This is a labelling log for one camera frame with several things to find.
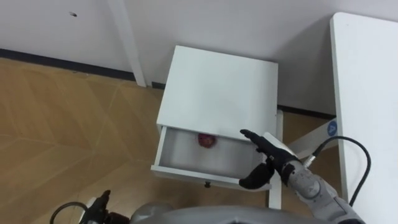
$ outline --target open drawer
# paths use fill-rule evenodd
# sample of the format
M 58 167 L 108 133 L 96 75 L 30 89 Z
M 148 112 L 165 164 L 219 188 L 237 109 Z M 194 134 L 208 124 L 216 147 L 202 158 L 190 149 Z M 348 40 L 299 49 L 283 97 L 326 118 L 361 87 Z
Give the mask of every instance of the open drawer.
M 207 149 L 198 144 L 198 133 L 162 127 L 155 164 L 151 170 L 159 177 L 246 190 L 239 186 L 263 160 L 249 141 L 217 137 Z M 259 190 L 269 190 L 266 184 Z

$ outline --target white nightstand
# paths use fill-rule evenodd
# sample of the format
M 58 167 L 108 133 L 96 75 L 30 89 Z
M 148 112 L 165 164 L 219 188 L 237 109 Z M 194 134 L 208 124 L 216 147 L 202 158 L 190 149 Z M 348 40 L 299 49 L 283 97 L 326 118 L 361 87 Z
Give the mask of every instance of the white nightstand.
M 239 130 L 282 137 L 277 72 L 276 63 L 176 46 L 157 118 L 160 142 L 152 171 L 244 190 L 239 179 L 262 156 Z M 216 144 L 201 147 L 199 133 L 217 136 Z

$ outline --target white table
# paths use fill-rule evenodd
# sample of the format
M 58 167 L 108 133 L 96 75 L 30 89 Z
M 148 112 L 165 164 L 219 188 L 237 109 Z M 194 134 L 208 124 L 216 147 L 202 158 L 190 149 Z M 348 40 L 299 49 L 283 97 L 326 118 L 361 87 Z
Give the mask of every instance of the white table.
M 239 179 L 262 156 L 239 130 L 282 132 L 277 70 L 272 62 L 176 46 L 157 118 L 160 143 L 152 171 L 244 190 Z M 200 147 L 198 133 L 217 136 L 217 143 Z
M 337 134 L 361 142 L 372 159 L 353 208 L 367 224 L 398 223 L 398 23 L 337 13 L 330 26 Z M 328 126 L 289 147 L 309 155 L 331 133 Z M 350 142 L 338 145 L 343 198 L 350 200 L 366 157 Z

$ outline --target black wire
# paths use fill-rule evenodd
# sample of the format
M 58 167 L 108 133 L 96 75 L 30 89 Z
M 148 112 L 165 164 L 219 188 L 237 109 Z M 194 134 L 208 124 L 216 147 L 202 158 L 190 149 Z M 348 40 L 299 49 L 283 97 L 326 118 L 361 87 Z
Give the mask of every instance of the black wire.
M 369 174 L 369 172 L 371 170 L 371 165 L 372 165 L 371 156 L 369 155 L 368 150 L 366 150 L 366 148 L 361 143 L 359 143 L 357 140 L 354 140 L 354 139 L 349 138 L 349 137 L 344 137 L 344 136 L 333 136 L 333 137 L 330 137 L 329 139 L 324 141 L 322 144 L 320 144 L 317 147 L 317 149 L 313 152 L 312 155 L 317 157 L 319 155 L 319 153 L 322 152 L 322 149 L 326 146 L 326 144 L 328 144 L 330 141 L 335 140 L 335 139 L 347 140 L 347 141 L 350 141 L 350 142 L 356 144 L 357 146 L 359 146 L 363 150 L 363 152 L 365 153 L 365 156 L 366 156 L 367 164 L 366 164 L 365 173 L 363 174 L 361 181 L 359 181 L 359 184 L 358 184 L 358 186 L 356 187 L 356 189 L 354 191 L 353 197 L 349 201 L 349 205 L 352 207 L 354 205 L 356 197 L 359 194 L 359 191 L 362 188 L 362 185 L 365 183 L 365 180 L 366 180 L 366 178 L 368 178 L 368 174 Z
M 54 211 L 54 213 L 51 215 L 51 218 L 50 218 L 50 224 L 54 224 L 55 217 L 58 215 L 59 212 L 61 212 L 64 208 L 71 207 L 71 206 L 80 207 L 85 212 L 87 212 L 87 210 L 88 210 L 87 206 L 85 204 L 81 203 L 81 202 L 68 202 L 66 204 L 63 204 L 63 205 L 59 206 L 56 209 L 56 211 Z

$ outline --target wooden floor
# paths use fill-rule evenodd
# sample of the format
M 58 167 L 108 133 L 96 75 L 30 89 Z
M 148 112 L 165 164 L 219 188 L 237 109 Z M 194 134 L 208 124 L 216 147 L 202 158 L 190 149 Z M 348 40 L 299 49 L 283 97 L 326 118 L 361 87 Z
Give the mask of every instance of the wooden floor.
M 175 208 L 264 206 L 266 193 L 160 179 L 150 172 L 159 140 L 155 127 L 162 90 L 0 58 L 1 223 L 48 223 L 70 201 L 87 202 L 110 189 L 108 209 L 130 216 L 146 202 Z M 285 142 L 326 122 L 285 114 Z M 340 191 L 338 153 L 330 149 L 313 169 Z M 307 214 L 288 189 L 283 208 Z M 56 223 L 78 223 L 76 208 Z

